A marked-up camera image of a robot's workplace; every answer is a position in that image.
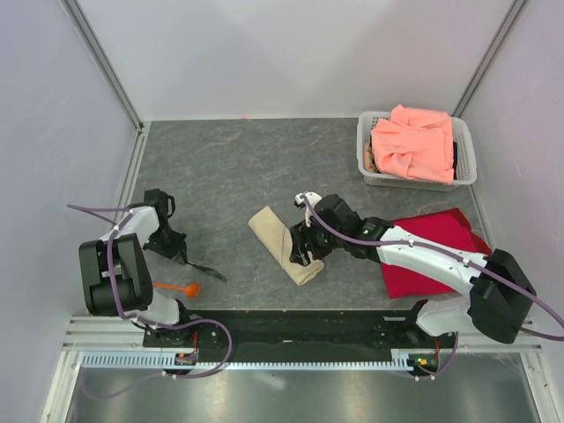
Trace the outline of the orange plastic spoon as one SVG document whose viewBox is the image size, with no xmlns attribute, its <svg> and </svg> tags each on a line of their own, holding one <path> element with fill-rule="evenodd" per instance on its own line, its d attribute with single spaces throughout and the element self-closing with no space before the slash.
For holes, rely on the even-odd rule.
<svg viewBox="0 0 564 423">
<path fill-rule="evenodd" d="M 159 289 L 182 292 L 189 299 L 196 298 L 201 292 L 201 286 L 197 282 L 190 283 L 186 286 L 175 286 L 164 283 L 153 283 L 152 285 Z"/>
</svg>

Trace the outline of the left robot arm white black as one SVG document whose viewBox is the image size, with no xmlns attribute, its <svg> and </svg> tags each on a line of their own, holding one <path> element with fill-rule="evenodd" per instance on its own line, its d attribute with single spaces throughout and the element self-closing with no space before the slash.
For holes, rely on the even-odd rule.
<svg viewBox="0 0 564 423">
<path fill-rule="evenodd" d="M 154 290 L 145 261 L 147 249 L 167 259 L 186 263 L 186 235 L 169 225 L 174 197 L 149 189 L 144 201 L 122 209 L 122 219 L 107 234 L 78 248 L 87 311 L 94 316 L 120 317 L 163 327 L 163 337 L 184 346 L 193 325 L 181 317 L 181 305 Z"/>
</svg>

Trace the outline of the black knife clear handle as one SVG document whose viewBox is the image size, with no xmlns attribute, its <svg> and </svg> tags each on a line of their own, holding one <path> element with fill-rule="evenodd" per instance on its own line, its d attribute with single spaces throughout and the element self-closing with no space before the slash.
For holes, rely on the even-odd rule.
<svg viewBox="0 0 564 423">
<path fill-rule="evenodd" d="M 219 273 L 218 271 L 214 270 L 211 267 L 201 265 L 201 264 L 192 263 L 190 261 L 186 261 L 185 264 L 194 268 L 194 269 L 196 269 L 197 271 L 201 271 L 202 273 L 204 273 L 204 274 L 206 274 L 206 275 L 208 275 L 212 278 L 220 280 L 224 283 L 228 282 L 227 278 L 224 275 L 222 275 L 221 273 Z"/>
</svg>

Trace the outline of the beige cloth napkin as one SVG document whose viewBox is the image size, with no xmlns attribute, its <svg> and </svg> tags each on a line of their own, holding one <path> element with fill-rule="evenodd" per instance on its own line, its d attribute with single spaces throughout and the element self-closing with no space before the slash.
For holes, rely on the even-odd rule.
<svg viewBox="0 0 564 423">
<path fill-rule="evenodd" d="M 269 206 L 256 213 L 248 225 L 295 285 L 307 284 L 324 269 L 320 260 L 311 260 L 306 266 L 290 261 L 293 246 L 290 231 Z"/>
</svg>

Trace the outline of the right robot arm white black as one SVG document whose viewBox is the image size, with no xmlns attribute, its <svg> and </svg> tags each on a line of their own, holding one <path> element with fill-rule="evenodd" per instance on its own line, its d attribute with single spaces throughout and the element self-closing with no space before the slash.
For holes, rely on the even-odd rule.
<svg viewBox="0 0 564 423">
<path fill-rule="evenodd" d="M 297 195 L 305 211 L 289 230 L 289 260 L 307 266 L 336 249 L 378 264 L 413 271 L 457 292 L 455 299 L 423 300 L 404 324 L 405 340 L 426 345 L 448 332 L 475 330 L 501 344 L 512 344 L 536 295 L 521 266 L 507 251 L 489 255 L 454 249 L 412 234 L 388 220 L 363 219 L 337 195 Z"/>
</svg>

